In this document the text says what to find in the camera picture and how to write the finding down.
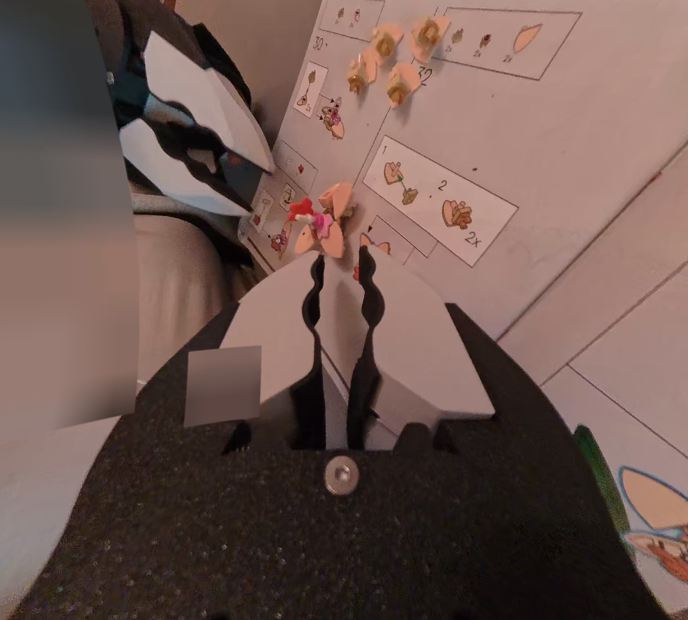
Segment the peach toy brick flower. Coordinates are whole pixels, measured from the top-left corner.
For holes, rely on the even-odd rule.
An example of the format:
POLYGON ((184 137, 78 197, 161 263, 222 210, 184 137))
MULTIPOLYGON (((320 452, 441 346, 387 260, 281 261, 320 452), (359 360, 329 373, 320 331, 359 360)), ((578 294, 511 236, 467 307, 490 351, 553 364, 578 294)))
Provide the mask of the peach toy brick flower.
POLYGON ((341 259, 345 253, 342 221, 352 216, 356 206, 353 185, 338 183, 331 186, 320 195, 318 203, 320 212, 314 209, 308 197, 289 206, 288 221, 303 224, 294 253, 301 255, 320 249, 332 258, 341 259))

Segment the colourful printed toy box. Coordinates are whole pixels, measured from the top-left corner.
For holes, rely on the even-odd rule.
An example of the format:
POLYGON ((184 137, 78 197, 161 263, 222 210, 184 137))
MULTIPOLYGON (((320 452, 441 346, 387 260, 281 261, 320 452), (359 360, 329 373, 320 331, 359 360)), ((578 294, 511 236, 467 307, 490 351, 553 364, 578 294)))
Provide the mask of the colourful printed toy box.
POLYGON ((638 467, 613 467, 588 426, 572 437, 635 572, 670 619, 686 619, 687 493, 638 467))

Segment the peach petal brick piece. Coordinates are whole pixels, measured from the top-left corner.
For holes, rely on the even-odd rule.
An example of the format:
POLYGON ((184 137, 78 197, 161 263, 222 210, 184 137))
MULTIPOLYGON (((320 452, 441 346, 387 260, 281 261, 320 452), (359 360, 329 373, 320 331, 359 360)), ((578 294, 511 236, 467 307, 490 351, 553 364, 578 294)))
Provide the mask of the peach petal brick piece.
POLYGON ((421 86, 418 69, 412 63, 397 63, 389 74, 385 91, 392 109, 403 106, 421 86))
POLYGON ((347 81, 349 91, 362 95, 366 88, 377 80, 378 68, 383 64, 382 57, 374 47, 367 47, 349 65, 347 81))
POLYGON ((411 53, 416 61, 428 64, 452 19, 447 16, 425 16, 411 29, 411 53))
POLYGON ((379 64, 394 56, 403 37, 404 31, 397 24, 383 24, 374 28, 370 47, 379 64))

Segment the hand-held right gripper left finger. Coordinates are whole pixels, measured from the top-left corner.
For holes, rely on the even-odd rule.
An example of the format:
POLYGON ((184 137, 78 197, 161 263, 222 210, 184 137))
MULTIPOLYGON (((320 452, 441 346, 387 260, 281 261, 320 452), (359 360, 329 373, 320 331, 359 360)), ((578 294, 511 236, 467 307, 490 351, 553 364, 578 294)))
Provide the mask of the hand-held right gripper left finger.
POLYGON ((257 416, 238 419, 226 450, 323 450, 325 394, 320 294, 325 259, 306 253, 271 274, 239 303, 223 349, 260 347, 257 416))

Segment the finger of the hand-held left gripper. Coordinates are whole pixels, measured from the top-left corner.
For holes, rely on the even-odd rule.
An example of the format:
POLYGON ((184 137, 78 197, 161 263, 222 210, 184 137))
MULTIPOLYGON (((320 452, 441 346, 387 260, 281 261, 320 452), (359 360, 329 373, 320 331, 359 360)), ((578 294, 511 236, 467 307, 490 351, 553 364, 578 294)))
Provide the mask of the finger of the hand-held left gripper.
POLYGON ((264 172, 274 171, 271 149, 248 106, 232 84, 212 68, 201 68, 151 31, 143 52, 150 93, 185 109, 228 150, 264 172))
POLYGON ((125 160, 163 195, 204 212, 248 216, 252 207, 202 161, 190 157, 169 131, 136 119, 119 130, 125 160))

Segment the white building instruction booklet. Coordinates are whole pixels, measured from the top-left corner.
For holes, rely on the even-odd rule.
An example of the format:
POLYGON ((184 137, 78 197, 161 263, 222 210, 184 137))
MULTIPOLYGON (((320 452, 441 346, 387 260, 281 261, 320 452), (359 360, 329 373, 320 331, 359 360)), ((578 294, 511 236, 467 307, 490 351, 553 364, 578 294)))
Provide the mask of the white building instruction booklet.
POLYGON ((287 200, 349 182, 346 253, 327 267, 323 348, 348 383, 367 326, 365 234, 499 340, 687 141, 687 0, 322 0, 254 214, 239 235, 268 271, 294 257, 287 200), (425 16, 451 25, 428 64, 425 16), (404 31, 362 95, 349 65, 404 31), (421 86, 392 109, 392 67, 421 86))

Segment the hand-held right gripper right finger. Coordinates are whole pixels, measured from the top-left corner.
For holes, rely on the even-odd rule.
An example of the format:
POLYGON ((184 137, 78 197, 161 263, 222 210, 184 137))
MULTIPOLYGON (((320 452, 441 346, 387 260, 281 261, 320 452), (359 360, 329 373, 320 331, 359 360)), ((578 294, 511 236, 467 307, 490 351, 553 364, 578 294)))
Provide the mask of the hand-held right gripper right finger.
POLYGON ((408 424, 485 420, 495 408, 446 304, 377 246, 359 249, 368 326, 349 386, 347 442, 364 450, 371 426, 395 436, 408 424))

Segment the beige fabric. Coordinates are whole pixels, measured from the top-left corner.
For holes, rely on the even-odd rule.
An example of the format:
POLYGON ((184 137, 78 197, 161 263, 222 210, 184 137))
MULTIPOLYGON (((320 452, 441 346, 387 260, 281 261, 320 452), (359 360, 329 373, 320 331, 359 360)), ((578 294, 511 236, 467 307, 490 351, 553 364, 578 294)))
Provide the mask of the beige fabric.
POLYGON ((258 283, 256 265, 223 261, 200 228, 165 215, 134 215, 140 281, 136 391, 258 283))

